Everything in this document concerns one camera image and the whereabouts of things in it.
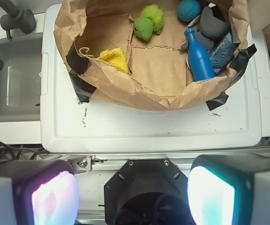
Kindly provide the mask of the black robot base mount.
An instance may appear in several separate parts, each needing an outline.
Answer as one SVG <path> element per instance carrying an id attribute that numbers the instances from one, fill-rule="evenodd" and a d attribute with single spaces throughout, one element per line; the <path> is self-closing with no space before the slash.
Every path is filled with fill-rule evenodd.
<path id="1" fill-rule="evenodd" d="M 108 225 L 194 225 L 188 177 L 169 159 L 128 160 L 104 185 Z"/>

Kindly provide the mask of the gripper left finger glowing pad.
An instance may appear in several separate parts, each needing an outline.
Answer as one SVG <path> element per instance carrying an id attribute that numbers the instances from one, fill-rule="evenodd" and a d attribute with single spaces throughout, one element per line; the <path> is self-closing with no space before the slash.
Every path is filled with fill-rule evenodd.
<path id="1" fill-rule="evenodd" d="M 0 225 L 73 225 L 79 187 L 64 160 L 0 160 Z"/>

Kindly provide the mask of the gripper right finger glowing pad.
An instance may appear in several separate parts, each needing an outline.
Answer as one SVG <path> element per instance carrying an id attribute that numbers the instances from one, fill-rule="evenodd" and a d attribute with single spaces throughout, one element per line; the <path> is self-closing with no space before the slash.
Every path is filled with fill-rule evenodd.
<path id="1" fill-rule="evenodd" d="M 187 195 L 198 225 L 270 225 L 270 154 L 199 155 Z"/>

